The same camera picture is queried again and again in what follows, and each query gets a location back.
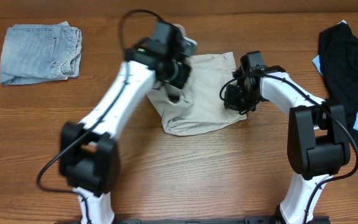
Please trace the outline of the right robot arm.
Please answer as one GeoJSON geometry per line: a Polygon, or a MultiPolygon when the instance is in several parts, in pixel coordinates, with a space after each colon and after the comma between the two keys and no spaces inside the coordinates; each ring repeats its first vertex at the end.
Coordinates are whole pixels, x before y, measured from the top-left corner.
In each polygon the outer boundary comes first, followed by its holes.
{"type": "Polygon", "coordinates": [[[266,66],[259,51],[242,56],[232,75],[219,94],[226,109],[245,115],[270,101],[288,116],[287,156],[294,171],[274,215],[245,217],[245,223],[329,223],[313,210],[325,185],[350,160],[344,108],[308,93],[282,67],[266,66]]]}

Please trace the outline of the beige khaki shorts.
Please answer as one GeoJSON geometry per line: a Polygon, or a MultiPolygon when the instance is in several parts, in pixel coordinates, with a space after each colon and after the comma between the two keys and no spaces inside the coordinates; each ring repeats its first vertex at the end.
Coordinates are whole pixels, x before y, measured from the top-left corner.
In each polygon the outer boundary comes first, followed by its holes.
{"type": "Polygon", "coordinates": [[[183,89],[165,84],[147,97],[162,118],[168,134],[191,136],[219,130],[247,119],[225,109],[219,92],[236,69],[234,54],[195,55],[190,58],[191,73],[183,89]]]}

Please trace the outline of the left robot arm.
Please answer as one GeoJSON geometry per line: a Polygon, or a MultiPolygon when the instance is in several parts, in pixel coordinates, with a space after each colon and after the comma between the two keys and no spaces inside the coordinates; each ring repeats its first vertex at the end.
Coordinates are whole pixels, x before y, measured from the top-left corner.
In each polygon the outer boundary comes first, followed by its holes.
{"type": "Polygon", "coordinates": [[[184,87],[196,46],[181,25],[157,21],[151,37],[125,49],[119,73],[96,107],[79,123],[63,126],[59,171],[78,196],[80,223],[114,223],[110,191],[121,168],[121,132],[156,82],[184,87]]]}

